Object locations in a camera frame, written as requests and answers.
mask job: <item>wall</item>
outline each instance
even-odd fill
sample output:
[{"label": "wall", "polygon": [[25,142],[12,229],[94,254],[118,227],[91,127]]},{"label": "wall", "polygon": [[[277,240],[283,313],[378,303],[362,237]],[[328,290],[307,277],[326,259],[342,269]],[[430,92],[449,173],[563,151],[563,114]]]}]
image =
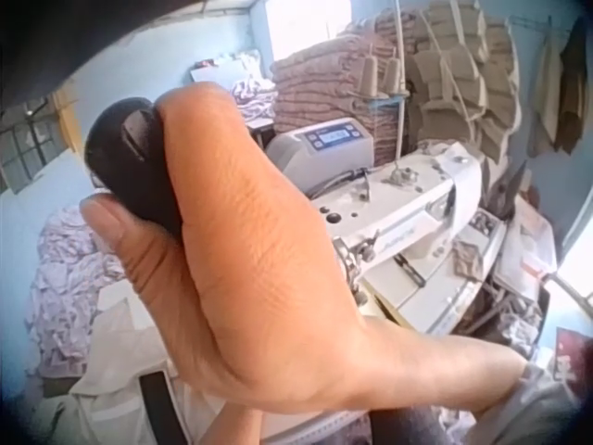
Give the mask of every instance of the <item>wall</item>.
[{"label": "wall", "polygon": [[82,139],[99,114],[129,96],[158,98],[188,84],[199,60],[253,49],[250,17],[204,17],[174,22],[132,34],[94,57],[73,79]]},{"label": "wall", "polygon": [[[402,0],[402,8],[426,5],[427,0]],[[354,19],[365,19],[391,7],[391,0],[352,0]],[[508,17],[522,16],[546,22],[552,16],[555,27],[570,30],[580,12],[577,2],[562,0],[538,0],[537,7],[530,0],[480,0],[488,15]],[[521,102],[524,120],[520,131],[511,139],[510,154],[516,169],[527,159],[529,129],[533,119],[531,111],[531,88],[535,83],[536,67],[544,42],[544,34],[517,26],[512,27],[521,70]],[[589,85],[593,86],[593,40],[589,39],[587,57],[589,62]],[[585,204],[593,186],[593,129],[586,128],[583,140],[572,156],[548,153],[536,159],[527,159],[534,173],[535,186],[541,194],[541,211],[553,223],[559,240],[570,231],[579,211]]]},{"label": "wall", "polygon": [[17,195],[0,195],[0,341],[2,398],[17,396],[25,383],[29,342],[24,318],[39,258],[37,240],[56,210],[93,193],[80,158],[67,151]]},{"label": "wall", "polygon": [[258,0],[249,10],[249,16],[251,18],[253,40],[261,53],[262,72],[264,76],[271,79],[270,66],[274,61],[274,54],[271,49],[270,26],[268,25],[268,13],[266,12],[266,0]]}]

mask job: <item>bright window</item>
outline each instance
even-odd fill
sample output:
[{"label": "bright window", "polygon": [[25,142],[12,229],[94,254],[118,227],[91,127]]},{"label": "bright window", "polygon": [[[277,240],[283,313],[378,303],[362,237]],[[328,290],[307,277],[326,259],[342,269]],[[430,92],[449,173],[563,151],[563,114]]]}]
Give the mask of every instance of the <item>bright window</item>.
[{"label": "bright window", "polygon": [[274,60],[333,39],[352,21],[350,0],[268,0]]}]

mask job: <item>hand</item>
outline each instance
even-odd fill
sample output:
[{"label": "hand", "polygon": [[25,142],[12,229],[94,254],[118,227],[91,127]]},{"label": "hand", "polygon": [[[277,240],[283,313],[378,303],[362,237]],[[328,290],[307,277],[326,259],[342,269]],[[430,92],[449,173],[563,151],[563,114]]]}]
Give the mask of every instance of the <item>hand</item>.
[{"label": "hand", "polygon": [[82,213],[120,257],[183,379],[276,412],[358,397],[372,348],[318,211],[220,88],[174,91],[158,111],[183,247],[112,197]]}]

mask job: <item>pile of clothes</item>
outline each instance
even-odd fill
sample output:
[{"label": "pile of clothes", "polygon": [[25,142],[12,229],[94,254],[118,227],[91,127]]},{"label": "pile of clothes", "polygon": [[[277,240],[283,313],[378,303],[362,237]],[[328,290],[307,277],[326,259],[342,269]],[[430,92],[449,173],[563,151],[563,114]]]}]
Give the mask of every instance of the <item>pile of clothes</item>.
[{"label": "pile of clothes", "polygon": [[29,377],[84,374],[99,291],[124,278],[120,261],[100,244],[78,206],[58,211],[45,224],[25,320],[32,342]]},{"label": "pile of clothes", "polygon": [[434,1],[418,12],[418,53],[408,60],[411,130],[418,139],[456,139],[506,163],[521,124],[514,42],[504,20],[475,1]]},{"label": "pile of clothes", "polygon": [[272,106],[276,99],[276,89],[271,81],[250,77],[237,82],[231,94],[245,122],[264,118],[273,119]]},{"label": "pile of clothes", "polygon": [[[413,16],[405,15],[407,34]],[[413,44],[408,44],[413,51]],[[354,118],[372,134],[375,164],[393,161],[397,145],[397,108],[373,108],[357,96],[364,60],[378,59],[379,79],[397,54],[393,12],[355,23],[333,40],[316,44],[271,66],[278,96],[274,104],[278,134],[341,118]]]}]

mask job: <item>window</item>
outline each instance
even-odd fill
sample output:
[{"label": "window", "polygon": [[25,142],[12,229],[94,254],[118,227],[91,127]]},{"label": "window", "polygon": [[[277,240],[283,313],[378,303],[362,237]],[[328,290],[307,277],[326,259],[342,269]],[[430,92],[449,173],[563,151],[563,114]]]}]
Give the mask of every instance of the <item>window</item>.
[{"label": "window", "polygon": [[0,192],[10,188],[18,193],[65,149],[48,98],[5,110],[0,121]]},{"label": "window", "polygon": [[268,0],[274,60],[336,37],[352,21],[350,0]]}]

